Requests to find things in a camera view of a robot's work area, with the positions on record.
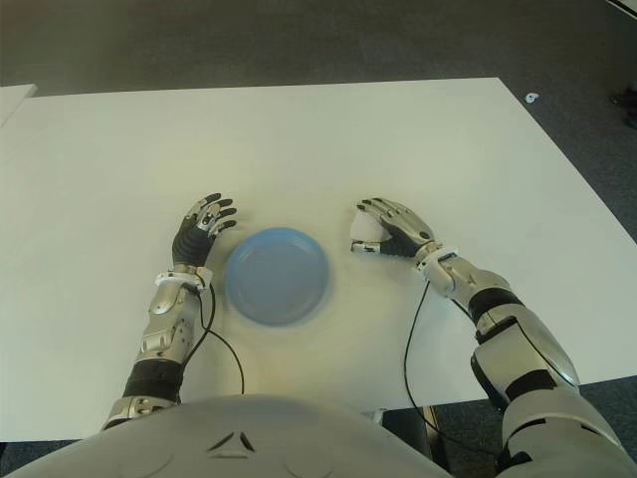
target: robot finger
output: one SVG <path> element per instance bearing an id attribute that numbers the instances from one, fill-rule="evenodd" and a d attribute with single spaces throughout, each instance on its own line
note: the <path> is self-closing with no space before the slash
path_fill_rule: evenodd
<path id="1" fill-rule="evenodd" d="M 386 204 L 387 206 L 391 207 L 399 214 L 402 214 L 405 212 L 411 212 L 407 206 L 404 206 L 399 202 L 390 201 L 389 199 L 385 199 L 384 197 L 374 197 L 374 199 Z"/>
<path id="2" fill-rule="evenodd" d="M 216 238 L 219 234 L 221 234 L 221 231 L 225 230 L 225 229 L 229 229 L 231 227 L 234 227 L 237 225 L 237 221 L 235 221 L 234 219 L 231 219 L 229 221 L 225 221 L 225 222 L 218 222 L 217 224 L 215 224 L 211 229 L 210 229 L 210 234 L 208 235 L 210 238 Z"/>
<path id="3" fill-rule="evenodd" d="M 349 250 L 366 254 L 380 254 L 380 242 L 352 241 Z"/>
<path id="4" fill-rule="evenodd" d="M 391 204 L 383 201 L 379 197 L 374 197 L 373 199 L 371 199 L 371 203 L 378 209 L 380 209 L 387 217 L 393 217 L 396 214 L 399 214 L 399 211 L 396 208 L 394 208 Z"/>
<path id="5" fill-rule="evenodd" d="M 198 200 L 193 204 L 193 206 L 186 213 L 185 219 L 190 219 L 192 216 L 198 216 L 199 213 L 210 203 L 219 200 L 221 197 L 221 193 L 215 192 L 213 194 L 208 194 L 203 199 Z"/>
<path id="6" fill-rule="evenodd" d="M 358 210 L 368 213 L 371 217 L 382 223 L 384 211 L 373 204 L 369 199 L 363 199 L 356 204 Z"/>

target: white table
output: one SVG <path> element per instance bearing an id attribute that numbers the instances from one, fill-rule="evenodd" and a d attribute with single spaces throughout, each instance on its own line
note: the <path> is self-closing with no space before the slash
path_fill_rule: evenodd
<path id="1" fill-rule="evenodd" d="M 215 246 L 217 329 L 248 392 L 407 406 L 401 358 L 423 284 L 402 260 L 348 251 L 354 202 L 409 204 L 504 275 L 584 382 L 635 373 L 637 248 L 497 79 L 120 93 L 27 100 L 0 130 L 0 439 L 97 430 L 130 371 L 156 273 L 194 200 L 220 190 L 240 227 Z M 223 265 L 287 225 L 328 255 L 328 301 L 267 329 L 225 301 Z M 481 398 L 473 325 L 431 295 L 410 374 L 422 404 Z M 235 393 L 208 340 L 182 396 Z"/>

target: black cable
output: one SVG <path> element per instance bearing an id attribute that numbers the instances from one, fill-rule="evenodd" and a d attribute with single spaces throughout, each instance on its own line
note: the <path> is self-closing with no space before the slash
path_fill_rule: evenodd
<path id="1" fill-rule="evenodd" d="M 239 374 L 241 376 L 241 394 L 243 395 L 246 392 L 246 378 L 243 373 L 243 367 L 241 366 L 241 361 L 239 360 L 237 353 L 232 348 L 232 346 L 228 343 L 228 341 L 226 341 L 223 337 L 221 337 L 216 332 L 212 331 L 212 323 L 215 319 L 215 314 L 217 312 L 217 296 L 215 294 L 214 288 L 212 287 L 212 284 L 210 284 L 210 299 L 212 301 L 212 306 L 211 306 L 212 309 L 210 311 L 210 319 L 208 320 L 208 324 L 206 326 L 203 325 L 203 302 L 201 301 L 200 294 L 197 295 L 197 299 L 199 299 L 199 323 L 201 324 L 201 328 L 203 329 L 203 334 L 201 334 L 201 337 L 197 341 L 197 344 L 195 344 L 195 347 L 193 347 L 192 351 L 190 351 L 190 353 L 186 356 L 186 359 L 183 361 L 182 369 L 186 368 L 186 366 L 190 362 L 190 359 L 192 359 L 192 356 L 194 356 L 195 352 L 197 352 L 197 349 L 201 347 L 201 344 L 203 344 L 203 341 L 206 339 L 206 337 L 208 337 L 208 334 L 211 334 L 212 336 L 219 339 L 228 348 L 232 356 L 235 358 L 235 362 L 237 363 L 237 367 L 239 368 Z"/>
<path id="2" fill-rule="evenodd" d="M 228 342 L 223 337 L 221 337 L 216 332 L 208 331 L 208 334 L 212 334 L 221 342 L 223 342 L 223 344 L 228 348 L 228 350 L 232 353 L 233 357 L 235 358 L 235 362 L 237 363 L 237 367 L 239 368 L 239 374 L 241 375 L 241 394 L 244 395 L 246 393 L 246 378 L 243 375 L 243 367 L 241 366 L 241 361 L 237 357 L 235 350 L 232 348 L 230 344 L 228 344 Z"/>
<path id="3" fill-rule="evenodd" d="M 215 290 L 212 287 L 212 283 L 210 284 L 210 300 L 211 300 L 211 310 L 210 310 L 210 319 L 208 319 L 208 325 L 206 327 L 203 326 L 203 301 L 201 300 L 201 293 L 197 294 L 197 299 L 199 300 L 199 321 L 201 322 L 201 327 L 203 328 L 203 334 L 195 344 L 195 347 L 192 348 L 192 351 L 186 356 L 181 365 L 181 369 L 186 369 L 186 366 L 192 359 L 192 356 L 195 355 L 195 352 L 201 347 L 203 341 L 206 340 L 208 336 L 208 332 L 210 332 L 210 328 L 212 327 L 212 323 L 215 320 L 215 313 L 217 312 L 217 297 L 215 296 Z"/>
<path id="4" fill-rule="evenodd" d="M 413 323 L 411 324 L 411 330 L 409 331 L 409 339 L 407 339 L 407 347 L 405 348 L 405 356 L 403 358 L 403 363 L 402 363 L 402 374 L 403 374 L 403 378 L 405 380 L 405 388 L 407 389 L 407 395 L 409 395 L 409 401 L 411 402 L 411 405 L 413 406 L 414 410 L 416 410 L 418 415 L 420 415 L 420 418 L 422 418 L 422 420 L 425 423 L 427 423 L 431 428 L 433 428 L 443 438 L 446 438 L 447 440 L 449 440 L 449 441 L 451 441 L 453 443 L 456 443 L 457 445 L 462 446 L 466 450 L 475 451 L 477 453 L 484 453 L 484 454 L 496 457 L 496 456 L 498 456 L 498 453 L 494 453 L 493 451 L 485 450 L 483 448 L 469 446 L 469 445 L 465 444 L 464 442 L 462 442 L 461 440 L 459 440 L 457 438 L 454 438 L 452 436 L 449 436 L 447 433 L 444 433 L 440 428 L 438 428 L 436 425 L 431 423 L 425 417 L 425 415 L 420 410 L 418 405 L 416 405 L 416 401 L 414 400 L 414 397 L 411 394 L 411 389 L 409 388 L 409 380 L 407 379 L 407 358 L 409 357 L 409 347 L 411 346 L 411 338 L 413 337 L 414 329 L 416 328 L 416 322 L 418 321 L 418 315 L 420 314 L 420 309 L 422 308 L 422 304 L 425 301 L 425 297 L 427 297 L 427 291 L 428 290 L 429 290 L 429 282 L 427 282 L 427 285 L 425 286 L 425 290 L 422 293 L 422 297 L 420 298 L 420 302 L 418 303 L 418 309 L 416 309 L 416 314 L 414 316 Z"/>

